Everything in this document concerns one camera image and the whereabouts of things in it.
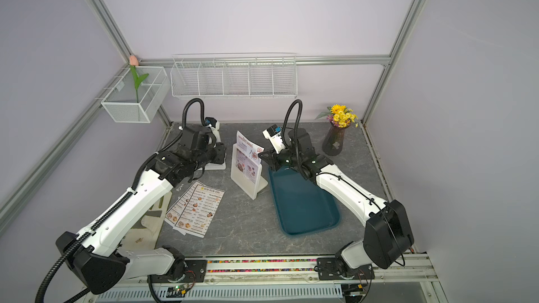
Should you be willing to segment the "special menu sheet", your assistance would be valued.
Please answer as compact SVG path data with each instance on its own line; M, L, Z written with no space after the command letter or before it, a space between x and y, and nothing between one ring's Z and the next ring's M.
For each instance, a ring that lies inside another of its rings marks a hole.
M258 158L258 154L264 151L264 149L248 140L239 131L237 131L236 146L237 158L235 165L246 178L255 184L258 179L259 168L261 167L261 160Z

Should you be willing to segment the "white menu holder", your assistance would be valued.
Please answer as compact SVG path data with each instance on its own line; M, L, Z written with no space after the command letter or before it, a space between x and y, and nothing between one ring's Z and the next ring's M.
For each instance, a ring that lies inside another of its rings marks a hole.
M237 144L232 147L231 179L253 200L268 186L262 165L248 158Z
M223 171L226 169L226 146L222 143L219 133L219 122L216 123L216 127L209 124L207 126L211 132L211 141L212 143L215 143L214 146L214 152L215 157L212 159L210 163L206 165L206 170L209 171Z

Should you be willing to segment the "dim sum menu sheet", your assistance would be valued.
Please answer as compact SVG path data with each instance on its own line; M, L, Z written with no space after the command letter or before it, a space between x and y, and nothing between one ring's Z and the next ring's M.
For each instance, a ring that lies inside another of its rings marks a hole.
M181 215L184 213L188 203L194 193L196 186L193 185L188 189L175 203L167 210L165 221L172 227L177 227Z

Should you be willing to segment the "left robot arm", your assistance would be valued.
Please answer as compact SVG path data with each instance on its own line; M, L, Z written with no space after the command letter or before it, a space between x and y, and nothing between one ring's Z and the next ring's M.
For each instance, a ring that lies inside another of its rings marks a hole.
M56 241L61 256L39 286L36 302L44 301L62 265L86 286L71 302L88 293L105 293L126 279L165 276L182 281L189 270L184 255L175 248L128 251L120 245L150 207L180 182L195 181L195 172L204 171L208 164L224 163L226 148L219 128L219 122L210 117L200 125L182 126L173 140L176 149L167 145L155 152L137 170L133 184L100 217L77 233L62 234Z

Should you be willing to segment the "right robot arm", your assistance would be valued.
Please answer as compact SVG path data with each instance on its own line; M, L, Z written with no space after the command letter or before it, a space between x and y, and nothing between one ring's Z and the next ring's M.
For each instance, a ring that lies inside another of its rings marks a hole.
M286 167L300 173L305 180L339 200L364 226L362 240L344 246L335 254L342 275L348 276L371 264L387 269L414 245L404 205L396 199L388 201L368 192L330 158L317 154L305 129L290 131L289 144L285 143L284 130L275 124L262 134L272 148L258 156L270 169Z

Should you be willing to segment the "dark glass vase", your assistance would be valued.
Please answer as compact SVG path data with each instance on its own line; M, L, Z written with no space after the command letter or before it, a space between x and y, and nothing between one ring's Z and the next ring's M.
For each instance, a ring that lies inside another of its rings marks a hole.
M322 151L327 156L337 156L342 152L345 138L345 128L330 124L330 128L322 144Z

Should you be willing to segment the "teal plastic tray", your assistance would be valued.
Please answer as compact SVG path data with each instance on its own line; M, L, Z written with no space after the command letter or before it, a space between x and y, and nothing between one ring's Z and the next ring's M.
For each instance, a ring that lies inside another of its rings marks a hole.
M300 173L281 168L269 172L277 218L290 237L316 234L337 227L341 214L335 198Z

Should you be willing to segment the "yellow flower bouquet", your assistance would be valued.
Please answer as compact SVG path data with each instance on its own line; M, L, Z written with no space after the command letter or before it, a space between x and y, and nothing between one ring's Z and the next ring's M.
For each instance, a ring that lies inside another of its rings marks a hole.
M359 121L354 110L346 105L331 105L327 107L327 111L318 114L316 119L326 119L332 126L342 129L350 126L358 127Z

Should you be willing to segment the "pink artificial tulip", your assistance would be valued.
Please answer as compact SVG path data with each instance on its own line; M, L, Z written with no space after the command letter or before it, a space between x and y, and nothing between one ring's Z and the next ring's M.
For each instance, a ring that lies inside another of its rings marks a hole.
M140 85L146 80L149 74L143 74L141 76L138 74L136 67L139 66L139 61L135 55L129 56L129 65L130 65L130 73L133 77L133 86L136 92L136 102L140 102L138 90L140 88Z

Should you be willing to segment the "white mesh wall basket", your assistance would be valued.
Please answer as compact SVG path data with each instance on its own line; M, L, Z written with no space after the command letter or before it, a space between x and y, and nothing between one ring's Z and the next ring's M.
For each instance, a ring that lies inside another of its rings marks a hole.
M116 123L151 123L171 89L171 80L163 67L136 67L138 74L149 74L136 92L130 65L119 76L119 81L101 101L105 111Z

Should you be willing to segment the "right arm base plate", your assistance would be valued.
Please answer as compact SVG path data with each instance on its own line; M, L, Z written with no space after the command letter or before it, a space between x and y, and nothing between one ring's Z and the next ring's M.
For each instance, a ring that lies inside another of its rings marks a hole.
M345 262L336 257L317 258L314 270L321 281L371 280L375 278L372 265L351 269Z

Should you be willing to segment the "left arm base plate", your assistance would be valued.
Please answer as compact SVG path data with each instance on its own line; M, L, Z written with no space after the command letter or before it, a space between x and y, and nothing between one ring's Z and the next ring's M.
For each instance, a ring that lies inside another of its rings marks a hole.
M208 262L205 259L176 262L167 273L152 275L153 283L202 283L206 276Z

